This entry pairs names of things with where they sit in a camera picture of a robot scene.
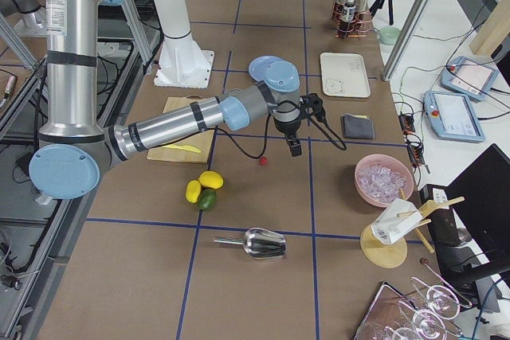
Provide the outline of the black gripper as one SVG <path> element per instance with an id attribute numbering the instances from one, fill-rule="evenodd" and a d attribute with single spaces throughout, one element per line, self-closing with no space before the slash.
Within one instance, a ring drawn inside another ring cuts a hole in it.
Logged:
<path id="1" fill-rule="evenodd" d="M 302 155 L 302 147 L 297 132 L 301 126 L 300 111 L 276 111 L 273 115 L 277 130 L 285 135 L 292 157 Z"/>

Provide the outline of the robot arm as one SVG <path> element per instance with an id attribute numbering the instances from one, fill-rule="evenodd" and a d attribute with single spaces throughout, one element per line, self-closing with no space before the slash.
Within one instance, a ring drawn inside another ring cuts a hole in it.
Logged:
<path id="1" fill-rule="evenodd" d="M 271 64 L 264 78 L 232 95 L 193 102 L 131 123 L 102 128 L 96 119 L 98 6 L 103 0 L 45 0 L 48 120 L 29 176 L 55 199 L 94 190 L 116 163 L 134 154 L 202 133 L 220 124 L 236 131 L 263 116 L 274 118 L 293 154 L 299 154 L 300 81 L 287 61 Z"/>
<path id="2" fill-rule="evenodd" d="M 5 18 L 20 14 L 26 27 L 42 27 L 45 12 L 38 0 L 1 0 L 1 15 Z"/>

